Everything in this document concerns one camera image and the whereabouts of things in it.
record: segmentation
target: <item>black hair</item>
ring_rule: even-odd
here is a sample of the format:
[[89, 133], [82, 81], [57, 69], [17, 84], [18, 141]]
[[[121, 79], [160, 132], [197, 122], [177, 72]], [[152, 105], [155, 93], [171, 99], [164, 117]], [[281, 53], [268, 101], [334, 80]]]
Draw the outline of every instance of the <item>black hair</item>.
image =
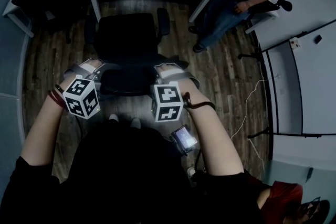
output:
[[315, 213], [311, 219], [305, 221], [304, 224], [323, 224], [326, 220], [330, 210], [330, 203], [328, 200], [320, 201], [320, 210]]

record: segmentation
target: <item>desk leg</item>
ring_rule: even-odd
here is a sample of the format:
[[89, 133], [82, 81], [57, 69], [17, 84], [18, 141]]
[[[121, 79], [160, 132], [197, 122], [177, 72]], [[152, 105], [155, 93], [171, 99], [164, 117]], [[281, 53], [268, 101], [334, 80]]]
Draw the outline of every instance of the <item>desk leg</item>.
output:
[[192, 13], [189, 18], [189, 23], [193, 23], [194, 20], [197, 18], [199, 13], [203, 10], [203, 8], [208, 4], [210, 0], [202, 0], [201, 3], [197, 6], [196, 10]]
[[29, 37], [33, 37], [34, 33], [28, 29], [14, 14], [8, 14], [8, 17], [16, 24], [20, 29], [25, 32]]
[[100, 8], [99, 8], [99, 5], [98, 5], [98, 2], [97, 2], [97, 0], [91, 0], [91, 2], [92, 2], [93, 10], [95, 11], [95, 14], [96, 14], [97, 21], [99, 22], [100, 18], [101, 18], [101, 15], [100, 15]]
[[257, 22], [257, 23], [256, 23], [255, 25], [253, 25], [252, 27], [248, 28], [248, 29], [245, 31], [245, 33], [246, 33], [246, 34], [251, 33], [252, 31], [256, 30], [256, 28], [257, 28], [259, 25], [261, 25], [261, 24], [263, 24], [263, 23], [265, 23], [265, 22], [267, 22], [268, 20], [271, 20], [271, 19], [275, 19], [275, 17], [267, 16], [266, 18], [264, 18], [264, 19], [262, 19], [261, 21]]

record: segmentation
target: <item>red sleeve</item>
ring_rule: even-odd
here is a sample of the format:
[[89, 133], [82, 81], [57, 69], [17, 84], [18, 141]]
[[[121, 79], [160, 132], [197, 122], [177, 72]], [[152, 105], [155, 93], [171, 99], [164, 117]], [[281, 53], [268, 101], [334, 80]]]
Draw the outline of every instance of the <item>red sleeve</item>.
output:
[[275, 181], [271, 187], [269, 198], [281, 197], [281, 200], [297, 201], [301, 203], [303, 196], [302, 186]]

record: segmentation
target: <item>blue jeans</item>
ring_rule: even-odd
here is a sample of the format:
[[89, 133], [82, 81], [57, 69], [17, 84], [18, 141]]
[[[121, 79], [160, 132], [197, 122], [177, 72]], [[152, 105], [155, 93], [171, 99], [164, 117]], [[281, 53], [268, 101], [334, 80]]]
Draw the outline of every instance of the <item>blue jeans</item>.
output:
[[208, 47], [217, 43], [223, 34], [241, 21], [250, 16], [247, 11], [236, 14], [234, 8], [238, 2], [235, 0], [212, 0], [199, 28], [199, 43], [201, 47]]

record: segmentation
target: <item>white cube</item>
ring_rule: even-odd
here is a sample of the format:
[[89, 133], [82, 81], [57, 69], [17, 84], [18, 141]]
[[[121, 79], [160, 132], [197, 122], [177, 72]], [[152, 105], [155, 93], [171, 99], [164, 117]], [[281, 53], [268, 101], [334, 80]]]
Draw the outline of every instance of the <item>white cube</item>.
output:
[[155, 122], [178, 121], [184, 105], [178, 83], [156, 84], [152, 91]]
[[97, 92], [92, 80], [83, 79], [76, 75], [76, 79], [63, 92], [68, 111], [76, 116], [89, 119], [100, 111]]

